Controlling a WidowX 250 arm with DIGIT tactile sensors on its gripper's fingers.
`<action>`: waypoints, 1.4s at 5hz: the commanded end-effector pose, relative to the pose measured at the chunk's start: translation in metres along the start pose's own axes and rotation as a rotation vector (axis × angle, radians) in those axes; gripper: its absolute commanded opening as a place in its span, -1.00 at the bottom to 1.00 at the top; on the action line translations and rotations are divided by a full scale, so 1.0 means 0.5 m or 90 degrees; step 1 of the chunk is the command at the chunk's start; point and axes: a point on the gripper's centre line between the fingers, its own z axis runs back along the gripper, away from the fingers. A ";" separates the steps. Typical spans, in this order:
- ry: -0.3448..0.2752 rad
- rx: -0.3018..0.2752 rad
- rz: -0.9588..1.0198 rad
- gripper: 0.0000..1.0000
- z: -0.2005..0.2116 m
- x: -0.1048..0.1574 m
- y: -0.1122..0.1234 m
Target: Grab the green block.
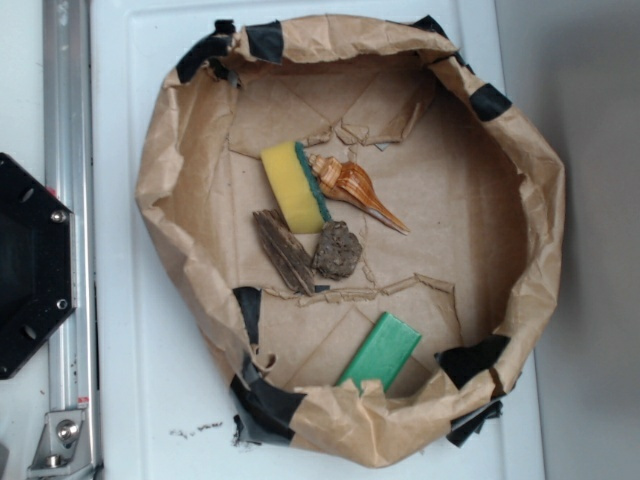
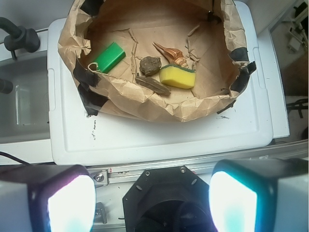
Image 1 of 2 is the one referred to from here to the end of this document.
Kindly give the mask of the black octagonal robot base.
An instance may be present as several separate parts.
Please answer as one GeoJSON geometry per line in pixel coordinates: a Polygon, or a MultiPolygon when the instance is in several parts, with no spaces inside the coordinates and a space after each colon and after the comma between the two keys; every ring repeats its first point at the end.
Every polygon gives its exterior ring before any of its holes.
{"type": "Polygon", "coordinates": [[[12,378],[75,310],[73,213],[1,155],[1,378],[12,378]]]}

